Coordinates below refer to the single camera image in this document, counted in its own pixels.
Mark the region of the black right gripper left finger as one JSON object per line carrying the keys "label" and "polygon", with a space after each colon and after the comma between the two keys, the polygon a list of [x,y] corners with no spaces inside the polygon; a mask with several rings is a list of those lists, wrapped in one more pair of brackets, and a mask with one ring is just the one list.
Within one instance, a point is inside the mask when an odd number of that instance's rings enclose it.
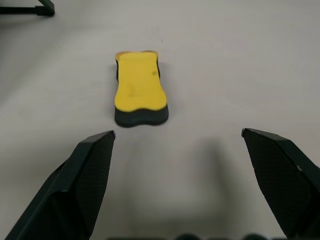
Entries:
{"label": "black right gripper left finger", "polygon": [[106,192],[115,139],[109,130],[79,142],[5,240],[89,240]]}

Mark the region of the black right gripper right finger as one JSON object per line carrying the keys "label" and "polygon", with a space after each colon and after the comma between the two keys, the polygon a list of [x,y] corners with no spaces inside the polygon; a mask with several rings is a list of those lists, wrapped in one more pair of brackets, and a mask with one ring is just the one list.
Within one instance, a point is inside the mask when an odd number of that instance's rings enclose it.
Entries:
{"label": "black right gripper right finger", "polygon": [[320,240],[320,167],[291,140],[244,128],[259,188],[289,239]]}

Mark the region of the yellow and black eraser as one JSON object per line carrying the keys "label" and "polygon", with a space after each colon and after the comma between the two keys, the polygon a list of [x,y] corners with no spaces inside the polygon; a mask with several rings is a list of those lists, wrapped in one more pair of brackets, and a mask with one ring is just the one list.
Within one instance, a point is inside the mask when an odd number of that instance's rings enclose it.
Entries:
{"label": "yellow and black eraser", "polygon": [[115,54],[118,87],[114,120],[118,126],[158,126],[168,120],[168,101],[161,85],[158,59],[153,50]]}

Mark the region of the black metal board stand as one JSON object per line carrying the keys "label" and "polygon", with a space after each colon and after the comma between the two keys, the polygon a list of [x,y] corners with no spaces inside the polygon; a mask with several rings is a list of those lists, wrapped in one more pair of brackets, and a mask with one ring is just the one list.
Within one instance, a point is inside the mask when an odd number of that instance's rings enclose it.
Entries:
{"label": "black metal board stand", "polygon": [[0,15],[37,15],[52,17],[55,15],[55,5],[51,0],[38,0],[41,5],[34,7],[3,7],[0,6]]}

